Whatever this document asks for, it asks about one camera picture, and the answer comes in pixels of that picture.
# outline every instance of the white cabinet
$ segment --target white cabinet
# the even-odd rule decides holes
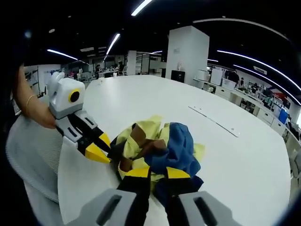
[[[275,118],[271,124],[271,128],[282,136],[285,130],[285,125]]]
[[[267,113],[262,109],[259,110],[257,118],[259,118],[261,121],[268,124],[269,126],[271,126],[273,119],[274,119],[274,117],[271,113]]]
[[[231,92],[223,87],[217,86],[215,94],[225,100],[230,100]]]

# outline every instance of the blue cloth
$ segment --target blue cloth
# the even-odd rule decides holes
[[[166,174],[166,167],[183,170],[191,176],[191,180],[198,190],[203,181],[195,174],[201,169],[199,162],[193,156],[193,139],[188,127],[172,122],[169,125],[169,140],[167,148],[160,154],[148,154],[144,157],[145,162],[156,174]],[[162,180],[155,186],[155,196],[165,207],[167,202],[167,189]]]

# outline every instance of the white table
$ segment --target white table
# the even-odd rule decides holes
[[[231,123],[240,131],[239,138],[188,106],[201,106],[215,118]],[[206,145],[197,174],[204,180],[200,190],[228,206],[241,225],[272,225],[288,205],[290,166],[283,139],[264,122],[222,98],[180,82],[139,75],[107,78],[102,84],[92,81],[84,108],[111,140],[133,122],[155,114],[166,122],[187,125],[194,142]],[[80,165],[72,170],[77,174],[86,169]],[[99,172],[90,173],[99,176]],[[89,178],[84,183],[93,183]],[[90,190],[80,192],[82,197],[91,195]],[[164,208],[153,197],[145,225],[168,225]]]

